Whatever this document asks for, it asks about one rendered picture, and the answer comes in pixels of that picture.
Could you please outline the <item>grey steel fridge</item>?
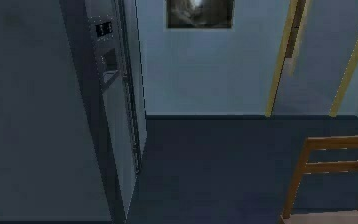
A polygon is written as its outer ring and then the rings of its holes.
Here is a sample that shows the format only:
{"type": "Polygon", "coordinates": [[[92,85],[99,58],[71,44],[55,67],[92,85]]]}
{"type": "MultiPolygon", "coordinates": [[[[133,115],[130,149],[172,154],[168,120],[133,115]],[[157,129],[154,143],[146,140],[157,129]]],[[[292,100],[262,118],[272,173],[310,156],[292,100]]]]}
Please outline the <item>grey steel fridge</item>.
{"type": "MultiPolygon", "coordinates": [[[[136,0],[125,0],[141,165],[136,0]]],[[[135,184],[118,0],[0,0],[0,224],[128,224],[135,184]]]]}

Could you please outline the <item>yellow framed room door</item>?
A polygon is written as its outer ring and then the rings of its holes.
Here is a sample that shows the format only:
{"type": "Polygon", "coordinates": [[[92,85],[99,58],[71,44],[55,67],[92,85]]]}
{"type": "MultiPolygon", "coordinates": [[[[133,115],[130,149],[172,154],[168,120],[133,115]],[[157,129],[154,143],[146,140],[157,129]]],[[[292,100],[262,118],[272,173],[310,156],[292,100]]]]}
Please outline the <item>yellow framed room door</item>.
{"type": "Polygon", "coordinates": [[[358,0],[306,0],[300,41],[286,60],[275,115],[327,115],[358,39],[358,0]]]}

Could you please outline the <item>brown wooden chair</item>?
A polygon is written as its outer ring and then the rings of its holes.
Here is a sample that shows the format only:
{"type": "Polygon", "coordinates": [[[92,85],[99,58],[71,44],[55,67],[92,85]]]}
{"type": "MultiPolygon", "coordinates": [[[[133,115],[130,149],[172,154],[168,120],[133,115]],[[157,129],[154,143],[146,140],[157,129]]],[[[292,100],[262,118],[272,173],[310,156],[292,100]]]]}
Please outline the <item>brown wooden chair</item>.
{"type": "Polygon", "coordinates": [[[314,150],[348,149],[358,149],[358,135],[307,137],[305,139],[277,224],[358,224],[358,209],[306,214],[292,213],[297,191],[304,175],[358,171],[358,160],[310,163],[311,152],[314,150]]]}

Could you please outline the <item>dark framed wall picture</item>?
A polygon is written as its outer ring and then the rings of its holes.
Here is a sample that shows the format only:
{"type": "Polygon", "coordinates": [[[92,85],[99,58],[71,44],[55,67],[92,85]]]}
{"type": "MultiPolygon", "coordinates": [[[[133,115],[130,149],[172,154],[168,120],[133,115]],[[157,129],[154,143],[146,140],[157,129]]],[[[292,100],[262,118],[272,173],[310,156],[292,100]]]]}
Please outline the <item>dark framed wall picture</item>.
{"type": "Polygon", "coordinates": [[[231,28],[234,0],[166,0],[167,27],[231,28]]]}

